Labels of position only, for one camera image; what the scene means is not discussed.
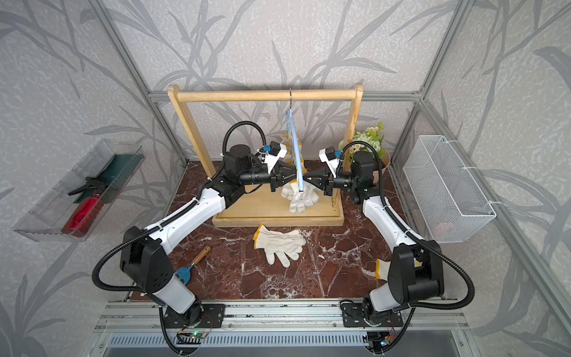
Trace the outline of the blue wavy clip hanger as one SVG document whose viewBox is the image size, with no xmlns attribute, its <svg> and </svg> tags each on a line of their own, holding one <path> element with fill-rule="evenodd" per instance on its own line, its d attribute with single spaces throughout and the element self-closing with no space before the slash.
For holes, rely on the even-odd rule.
<svg viewBox="0 0 571 357">
<path fill-rule="evenodd" d="M 301 152 L 299 146 L 299 140 L 297 136 L 297 130 L 294 124 L 293 118 L 293 95 L 292 90 L 289 90 L 289 108 L 285 112 L 286 128 L 288 132 L 288 141 L 292 148 L 292 157 L 294 166 L 296 168 L 297 184 L 298 190 L 303 193 L 305 186 L 303 183 L 303 167 L 301 161 Z"/>
</svg>

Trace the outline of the white glove with yellow cuff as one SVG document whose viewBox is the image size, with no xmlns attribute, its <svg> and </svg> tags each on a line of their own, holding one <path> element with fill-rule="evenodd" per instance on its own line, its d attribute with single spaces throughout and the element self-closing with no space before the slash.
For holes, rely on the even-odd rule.
<svg viewBox="0 0 571 357">
<path fill-rule="evenodd" d="M 303 190 L 300 190 L 297 180 L 293 180 L 282 187 L 281 196 L 290 201 L 289 211 L 291 213 L 304 213 L 306 208 L 314 206 L 320 199 L 317 188 L 304 181 Z"/>
</svg>

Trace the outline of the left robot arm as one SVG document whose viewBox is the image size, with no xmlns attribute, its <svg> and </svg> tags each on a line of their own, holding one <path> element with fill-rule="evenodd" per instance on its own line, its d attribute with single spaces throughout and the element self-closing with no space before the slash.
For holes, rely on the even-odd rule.
<svg viewBox="0 0 571 357">
<path fill-rule="evenodd" d="M 246 186 L 267 184 L 276 190 L 295 175 L 294 167 L 282 161 L 287 152 L 284 144 L 264 141 L 253 153 L 245 144 L 229 147 L 229 138 L 230 134 L 225 134 L 221 167 L 199 187 L 195 198 L 145 229 L 130 228 L 123 242 L 96 263 L 92 272 L 96 287 L 110 292 L 142 292 L 184 317 L 197 312 L 199 299 L 175 276 L 169 254 L 200 225 L 236 203 L 245 195 Z M 101 280 L 101 269 L 116 254 L 121 255 L 120 269 L 134 285 L 113 286 Z"/>
</svg>

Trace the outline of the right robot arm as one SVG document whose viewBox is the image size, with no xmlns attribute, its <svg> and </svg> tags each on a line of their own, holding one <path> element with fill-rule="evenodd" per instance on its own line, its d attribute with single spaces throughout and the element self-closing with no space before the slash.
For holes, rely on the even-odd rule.
<svg viewBox="0 0 571 357">
<path fill-rule="evenodd" d="M 407 308 L 438 310 L 462 309 L 475 297 L 475 285 L 469 275 L 449 257 L 434 240 L 425 240 L 418 235 L 393 209 L 384 194 L 382 179 L 374 178 L 374 172 L 382 167 L 375 149 L 368 145 L 364 151 L 354 154 L 350 170 L 343 171 L 343 160 L 347 150 L 334 147 L 322 149 L 319 158 L 327 168 L 308 173 L 305 180 L 314 184 L 327 196 L 334 189 L 348 193 L 355 205 L 378 229 L 392 251 L 391 262 L 385 285 L 370 291 L 365 297 L 367 312 L 400 311 Z M 464 280 L 466 296 L 454 303 L 431 303 L 430 298 L 445 292 L 444 269 L 448 265 Z"/>
</svg>

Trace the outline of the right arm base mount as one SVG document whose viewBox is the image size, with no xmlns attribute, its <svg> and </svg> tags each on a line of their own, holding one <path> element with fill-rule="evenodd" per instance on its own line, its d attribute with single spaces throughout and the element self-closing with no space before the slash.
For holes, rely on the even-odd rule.
<svg viewBox="0 0 571 357">
<path fill-rule="evenodd" d="M 399 313 L 392 310 L 378 312 L 368 300 L 355 302 L 344 299 L 339 303 L 345 327 L 402 327 L 404 322 Z"/>
</svg>

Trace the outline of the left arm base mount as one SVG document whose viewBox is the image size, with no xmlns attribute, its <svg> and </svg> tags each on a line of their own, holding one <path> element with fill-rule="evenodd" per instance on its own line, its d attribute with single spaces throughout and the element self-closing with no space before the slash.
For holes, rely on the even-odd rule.
<svg viewBox="0 0 571 357">
<path fill-rule="evenodd" d="M 226 305 L 222 303 L 207 303 L 200 306 L 194 304 L 184 314 L 178 314 L 170 307 L 164 313 L 166 329 L 182 327 L 198 327 L 203 329 L 219 329 L 225 316 Z"/>
</svg>

